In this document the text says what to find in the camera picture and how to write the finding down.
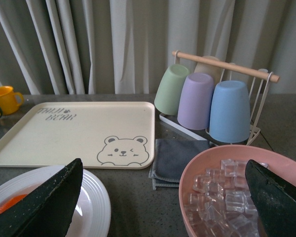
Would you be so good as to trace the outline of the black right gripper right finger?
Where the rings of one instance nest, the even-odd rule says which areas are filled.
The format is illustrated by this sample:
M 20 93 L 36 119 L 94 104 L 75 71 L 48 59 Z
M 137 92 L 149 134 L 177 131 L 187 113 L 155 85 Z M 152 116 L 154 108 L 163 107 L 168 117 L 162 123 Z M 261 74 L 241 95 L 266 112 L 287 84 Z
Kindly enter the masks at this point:
M 245 177 L 267 236 L 296 237 L 296 186 L 252 159 Z

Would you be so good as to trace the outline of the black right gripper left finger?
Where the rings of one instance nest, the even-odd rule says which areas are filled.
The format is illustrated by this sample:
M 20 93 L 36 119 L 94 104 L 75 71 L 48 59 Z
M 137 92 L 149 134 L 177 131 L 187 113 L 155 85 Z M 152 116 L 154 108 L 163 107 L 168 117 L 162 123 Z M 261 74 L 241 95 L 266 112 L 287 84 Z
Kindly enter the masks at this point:
M 0 237 L 66 236 L 82 180 L 83 164 L 76 158 L 0 214 Z

